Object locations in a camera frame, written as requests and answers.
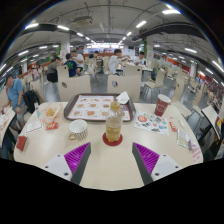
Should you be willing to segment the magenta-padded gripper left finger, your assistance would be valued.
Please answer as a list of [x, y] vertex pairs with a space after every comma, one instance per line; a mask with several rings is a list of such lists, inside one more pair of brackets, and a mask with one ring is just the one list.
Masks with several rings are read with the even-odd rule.
[[79, 185], [90, 154], [91, 144], [85, 143], [65, 155], [56, 154], [43, 169]]

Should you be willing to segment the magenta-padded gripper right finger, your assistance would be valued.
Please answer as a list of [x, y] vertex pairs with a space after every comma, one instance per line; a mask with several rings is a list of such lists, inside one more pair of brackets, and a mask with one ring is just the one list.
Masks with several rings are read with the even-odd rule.
[[159, 155], [138, 143], [133, 144], [132, 153], [145, 185], [182, 169], [168, 154]]

